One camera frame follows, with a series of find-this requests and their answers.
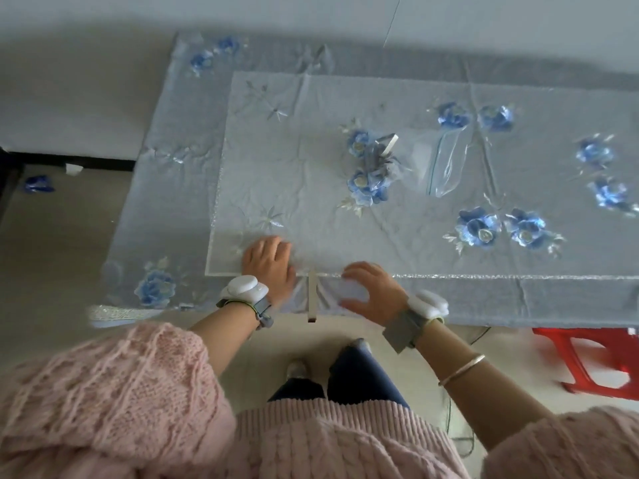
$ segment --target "pink sweater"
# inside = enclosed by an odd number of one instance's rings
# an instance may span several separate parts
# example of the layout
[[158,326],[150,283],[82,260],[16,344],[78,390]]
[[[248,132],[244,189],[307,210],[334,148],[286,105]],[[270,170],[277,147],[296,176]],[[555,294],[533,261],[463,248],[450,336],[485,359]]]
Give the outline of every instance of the pink sweater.
[[[280,400],[233,416],[198,336],[145,322],[0,381],[0,477],[468,478],[448,437],[392,402]],[[639,477],[639,416],[527,427],[484,478]]]

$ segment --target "hand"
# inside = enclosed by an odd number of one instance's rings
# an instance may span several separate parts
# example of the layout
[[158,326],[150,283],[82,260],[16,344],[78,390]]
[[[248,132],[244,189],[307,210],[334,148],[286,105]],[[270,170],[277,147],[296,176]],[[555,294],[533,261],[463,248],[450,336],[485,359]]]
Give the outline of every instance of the hand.
[[352,279],[362,284],[368,291],[368,302],[344,299],[339,305],[364,316],[369,321],[386,326],[397,313],[408,308],[406,291],[377,264],[350,264],[344,269],[342,279]]
[[288,264],[291,247],[291,242],[283,242],[278,236],[263,237],[242,258],[242,274],[255,276],[268,286],[268,302],[274,308],[291,297],[295,286],[295,269]]

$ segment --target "dark blue jeans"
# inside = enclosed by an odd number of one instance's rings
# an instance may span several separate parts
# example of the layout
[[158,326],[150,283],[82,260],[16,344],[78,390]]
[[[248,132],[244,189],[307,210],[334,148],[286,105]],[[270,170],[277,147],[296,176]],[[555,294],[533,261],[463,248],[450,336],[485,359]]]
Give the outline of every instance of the dark blue jeans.
[[[369,400],[389,400],[408,408],[386,372],[364,346],[347,346],[333,363],[326,394],[332,402],[355,405]],[[323,399],[324,389],[307,378],[290,378],[268,400]]]

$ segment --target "red plastic stool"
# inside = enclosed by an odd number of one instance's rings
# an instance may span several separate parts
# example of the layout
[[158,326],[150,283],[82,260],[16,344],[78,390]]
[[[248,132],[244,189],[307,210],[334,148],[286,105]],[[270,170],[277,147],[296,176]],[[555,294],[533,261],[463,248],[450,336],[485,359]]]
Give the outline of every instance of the red plastic stool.
[[[567,391],[572,394],[584,392],[605,397],[639,400],[639,337],[631,334],[627,328],[596,330],[588,328],[572,330],[533,328],[532,332],[549,338],[555,344],[559,355],[574,377],[574,383],[562,382],[562,386]],[[571,338],[583,338],[604,346],[610,351],[615,368],[628,373],[629,381],[620,388],[610,388],[595,383],[579,360],[579,356],[572,346]]]

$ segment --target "tile floor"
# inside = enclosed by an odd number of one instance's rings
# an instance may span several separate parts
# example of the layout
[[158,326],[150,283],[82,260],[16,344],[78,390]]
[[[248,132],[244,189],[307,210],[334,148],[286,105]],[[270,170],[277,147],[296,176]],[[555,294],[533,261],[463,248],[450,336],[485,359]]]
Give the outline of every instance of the tile floor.
[[[85,307],[99,295],[100,265],[126,198],[131,173],[84,170],[76,177],[62,168],[28,167],[25,177],[48,174],[56,192],[15,192],[0,223],[0,367],[53,353],[117,330],[93,330]],[[167,312],[165,319],[189,326],[200,315]],[[482,328],[455,327],[469,341]],[[270,330],[256,333],[222,376],[235,410],[259,406],[283,381],[292,358],[305,356],[315,378],[327,379],[327,369],[340,348],[352,338],[369,340],[372,352],[388,371],[413,410],[431,423],[443,424],[448,407],[433,372],[415,351],[396,355],[380,329],[363,319],[282,315]],[[624,374],[607,370],[605,355],[582,343],[587,366],[598,381],[618,386]],[[493,328],[475,344],[499,369],[556,412],[585,410],[611,403],[639,410],[639,402],[594,395],[572,395],[556,384],[570,381],[566,367],[545,338],[528,329]],[[451,436],[469,435],[467,424],[453,407]],[[460,444],[466,453],[468,444]],[[465,459],[479,476],[484,450],[479,443]]]

